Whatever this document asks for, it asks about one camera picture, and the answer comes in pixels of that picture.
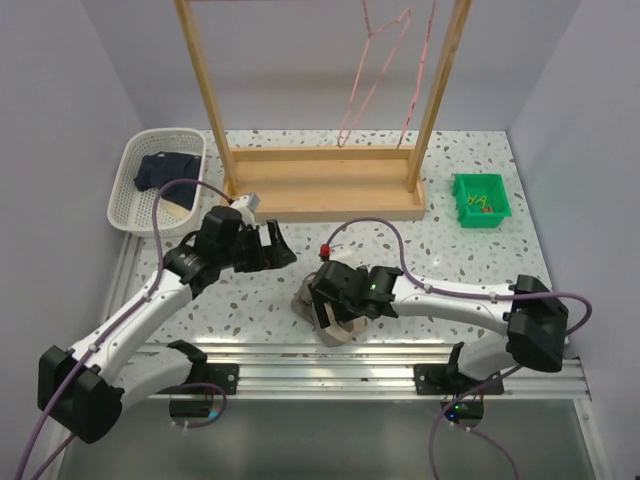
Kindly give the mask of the grey beige underwear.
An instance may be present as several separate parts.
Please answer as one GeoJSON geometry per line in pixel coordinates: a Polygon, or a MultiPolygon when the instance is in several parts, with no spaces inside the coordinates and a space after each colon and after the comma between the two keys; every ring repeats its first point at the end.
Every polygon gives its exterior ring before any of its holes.
{"type": "Polygon", "coordinates": [[[367,327],[366,317],[358,317],[343,324],[338,323],[329,304],[326,304],[329,326],[320,326],[309,291],[312,277],[313,275],[309,274],[302,281],[291,301],[291,308],[299,317],[312,325],[315,334],[322,343],[328,347],[338,347],[354,340],[359,334],[363,333],[367,327]]]}

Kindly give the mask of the navy blue underwear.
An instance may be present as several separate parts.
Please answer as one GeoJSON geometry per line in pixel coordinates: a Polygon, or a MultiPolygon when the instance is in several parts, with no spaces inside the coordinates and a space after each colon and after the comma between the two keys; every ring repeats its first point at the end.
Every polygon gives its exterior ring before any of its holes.
{"type": "MultiPolygon", "coordinates": [[[[177,179],[199,178],[201,157],[178,152],[158,152],[145,155],[134,177],[134,185],[138,191],[144,192],[152,188],[160,189],[165,184],[177,179]]],[[[196,194],[195,184],[179,184],[166,190],[161,197],[173,204],[190,210],[196,194]]]]}

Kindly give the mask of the pink wire hanger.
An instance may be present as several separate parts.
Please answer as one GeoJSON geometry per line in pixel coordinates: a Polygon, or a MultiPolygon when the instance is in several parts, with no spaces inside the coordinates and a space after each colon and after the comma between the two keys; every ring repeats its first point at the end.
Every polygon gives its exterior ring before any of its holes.
{"type": "Polygon", "coordinates": [[[406,119],[405,119],[405,123],[403,125],[403,128],[401,130],[400,136],[399,136],[397,144],[396,144],[396,149],[399,149],[402,146],[403,142],[404,142],[404,137],[406,136],[407,131],[409,129],[409,126],[410,126],[410,123],[411,123],[411,119],[412,119],[412,116],[414,114],[414,111],[415,111],[415,108],[416,108],[416,105],[417,105],[417,102],[418,102],[418,99],[419,99],[419,96],[420,96],[420,91],[421,91],[421,87],[422,87],[422,81],[423,81],[426,61],[427,61],[428,52],[429,52],[432,27],[433,27],[433,22],[434,22],[434,17],[435,17],[435,12],[436,12],[436,8],[437,8],[437,5],[438,5],[438,2],[439,2],[438,0],[433,0],[432,4],[431,4],[431,11],[430,11],[428,22],[427,22],[426,28],[425,28],[424,40],[423,40],[421,54],[420,54],[419,63],[418,63],[418,68],[417,68],[417,72],[416,72],[416,80],[415,80],[414,91],[412,93],[411,100],[410,100],[410,103],[409,103],[409,108],[407,110],[407,116],[406,116],[406,119]]]}

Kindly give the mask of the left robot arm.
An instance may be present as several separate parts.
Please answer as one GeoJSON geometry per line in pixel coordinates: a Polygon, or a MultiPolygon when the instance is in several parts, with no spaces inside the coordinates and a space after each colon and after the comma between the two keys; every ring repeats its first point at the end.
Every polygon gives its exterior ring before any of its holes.
{"type": "Polygon", "coordinates": [[[85,443],[102,439],[123,408],[116,378],[129,358],[174,313],[187,306],[225,269],[254,273],[284,268],[297,257],[279,223],[266,222],[269,242],[249,210],[215,206],[199,229],[164,255],[142,289],[93,333],[63,350],[50,347],[39,359],[37,405],[85,443]]]}

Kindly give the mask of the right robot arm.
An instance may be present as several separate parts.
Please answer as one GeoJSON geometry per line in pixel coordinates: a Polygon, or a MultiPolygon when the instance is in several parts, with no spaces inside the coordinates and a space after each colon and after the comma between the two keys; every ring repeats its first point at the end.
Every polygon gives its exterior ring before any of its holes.
{"type": "Polygon", "coordinates": [[[430,317],[484,330],[456,343],[443,364],[414,369],[422,394],[459,394],[516,366],[557,373],[563,365],[568,309],[538,279],[513,285],[412,281],[395,267],[328,260],[302,282],[292,302],[325,344],[345,344],[380,317],[430,317]]]}

